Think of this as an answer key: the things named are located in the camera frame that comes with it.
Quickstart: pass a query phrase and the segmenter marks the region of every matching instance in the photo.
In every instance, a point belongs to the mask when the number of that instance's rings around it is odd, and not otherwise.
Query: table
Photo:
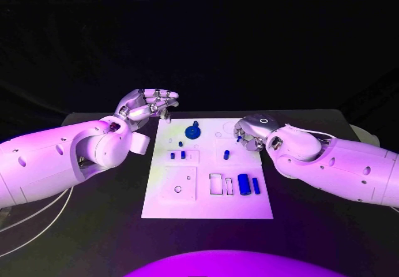
[[[172,118],[238,118],[259,111],[180,112]],[[280,123],[357,140],[337,110],[261,111]],[[69,125],[110,114],[71,114]],[[172,255],[211,249],[249,250],[317,264],[350,276],[396,276],[399,214],[356,203],[284,178],[262,151],[272,220],[141,219],[156,128],[140,132],[151,142],[144,156],[128,154],[118,167],[75,187],[56,223],[22,249],[0,258],[2,276],[124,276]],[[54,198],[13,207],[16,222]],[[0,253],[28,241],[54,220],[62,200],[0,234]]]

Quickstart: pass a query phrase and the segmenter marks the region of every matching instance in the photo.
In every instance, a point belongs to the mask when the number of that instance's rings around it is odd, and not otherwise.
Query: blue object
[[[249,180],[247,174],[239,174],[239,193],[241,195],[251,194]]]
[[[223,159],[225,159],[225,160],[228,160],[228,159],[229,159],[229,155],[231,155],[231,151],[229,151],[229,150],[226,150],[226,151],[225,151],[225,156],[223,156]]]
[[[198,139],[198,137],[202,135],[202,130],[198,127],[198,121],[193,122],[193,126],[187,127],[185,133],[186,133],[186,137],[190,140]]]
[[[252,184],[254,184],[255,194],[261,194],[259,184],[258,184],[258,179],[257,178],[252,178]]]

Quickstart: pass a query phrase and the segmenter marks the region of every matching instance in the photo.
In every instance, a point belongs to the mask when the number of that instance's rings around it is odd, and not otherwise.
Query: tabletop
[[[359,141],[339,110],[177,112],[172,120],[241,118],[252,113]],[[74,113],[64,125],[107,115]],[[147,154],[130,153],[118,167],[75,187],[56,223],[26,247],[0,258],[2,276],[120,277],[162,258],[212,249],[277,254],[350,276],[398,275],[399,214],[283,177],[265,151],[261,158],[274,219],[143,219],[157,125],[159,119],[151,118],[138,131],[151,138]],[[7,223],[36,212],[55,197],[13,207]],[[65,199],[0,234],[0,254],[42,231]]]

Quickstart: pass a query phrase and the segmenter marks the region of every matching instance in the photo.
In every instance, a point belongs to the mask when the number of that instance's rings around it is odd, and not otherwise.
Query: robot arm
[[[113,116],[20,136],[0,144],[0,208],[51,197],[144,154],[150,138],[137,129],[149,117],[170,121],[176,92],[136,89]]]
[[[327,140],[288,124],[280,128],[265,115],[245,117],[235,126],[235,137],[249,151],[265,147],[278,172],[300,179],[339,197],[399,207],[398,154],[366,143]]]

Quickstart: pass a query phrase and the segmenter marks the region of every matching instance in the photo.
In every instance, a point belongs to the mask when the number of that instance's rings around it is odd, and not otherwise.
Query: white board
[[[160,120],[141,218],[272,219],[261,156],[236,142],[238,120],[173,119],[170,124]],[[190,140],[185,130],[195,121],[202,135]],[[225,150],[231,152],[228,160]],[[252,191],[247,196],[239,193],[238,175],[242,173],[248,174]],[[221,184],[218,175],[212,176],[212,181],[211,174],[222,175],[222,194],[212,194],[212,185],[219,193]],[[226,178],[231,178],[234,195],[228,195]],[[252,178],[258,179],[261,194],[255,194]]]

